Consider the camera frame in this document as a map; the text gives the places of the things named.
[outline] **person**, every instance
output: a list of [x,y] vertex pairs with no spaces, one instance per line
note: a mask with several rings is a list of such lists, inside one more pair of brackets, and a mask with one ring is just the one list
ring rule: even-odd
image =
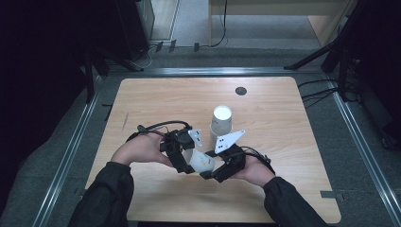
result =
[[[172,167],[159,150],[162,140],[160,134],[146,133],[122,145],[85,192],[68,226],[128,226],[134,190],[130,164],[155,162]],[[266,211],[283,226],[328,226],[292,184],[252,156],[247,155],[244,169],[232,179],[260,186],[266,195]]]

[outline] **hand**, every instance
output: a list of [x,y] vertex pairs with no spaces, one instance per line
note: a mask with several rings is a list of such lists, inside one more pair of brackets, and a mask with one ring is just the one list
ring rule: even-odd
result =
[[247,155],[244,169],[237,172],[231,179],[245,180],[249,183],[263,187],[275,175],[257,158]]
[[138,135],[122,145],[113,155],[112,162],[129,166],[131,163],[160,163],[173,167],[170,160],[160,152],[163,136],[157,133]]

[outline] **finger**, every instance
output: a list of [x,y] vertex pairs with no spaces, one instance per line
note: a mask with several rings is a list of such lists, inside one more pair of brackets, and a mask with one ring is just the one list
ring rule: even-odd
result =
[[164,156],[163,154],[160,154],[159,160],[157,162],[160,163],[160,164],[164,164],[166,166],[173,167],[173,165],[171,164],[170,160],[166,156]]
[[245,173],[244,171],[239,171],[236,174],[234,174],[233,176],[230,177],[230,179],[244,179],[245,177]]
[[156,143],[160,144],[165,139],[165,134],[160,131],[154,131],[155,133],[151,133],[152,137],[156,139]]

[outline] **wrist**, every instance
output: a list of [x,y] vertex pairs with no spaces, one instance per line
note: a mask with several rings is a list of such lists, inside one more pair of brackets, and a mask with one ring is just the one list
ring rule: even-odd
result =
[[111,162],[119,163],[125,166],[130,166],[130,164],[132,163],[130,156],[128,155],[128,152],[126,152],[122,148],[119,148],[114,153]]
[[274,177],[275,175],[269,169],[263,166],[263,169],[259,169],[259,171],[257,171],[257,174],[255,174],[253,184],[263,187]]

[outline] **black stand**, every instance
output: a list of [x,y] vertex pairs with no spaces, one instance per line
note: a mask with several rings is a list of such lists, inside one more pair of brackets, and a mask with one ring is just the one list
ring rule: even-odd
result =
[[102,48],[96,47],[85,47],[85,75],[87,79],[87,97],[86,103],[89,103],[92,97],[95,95],[94,85],[94,73],[92,66],[95,67],[100,76],[109,76],[110,68],[105,62],[104,58],[111,59],[112,61],[122,65],[132,72],[143,71],[143,69],[137,69],[135,66],[128,62],[117,58],[115,55],[109,53]]
[[314,61],[320,56],[328,53],[321,68],[324,73],[331,73],[336,68],[337,64],[340,63],[340,76],[338,85],[339,94],[345,101],[345,82],[349,61],[349,50],[355,43],[356,36],[361,30],[363,21],[370,16],[368,2],[368,0],[357,1],[355,9],[340,32],[340,35],[332,43],[292,65],[284,66],[284,69],[297,70],[309,62]]

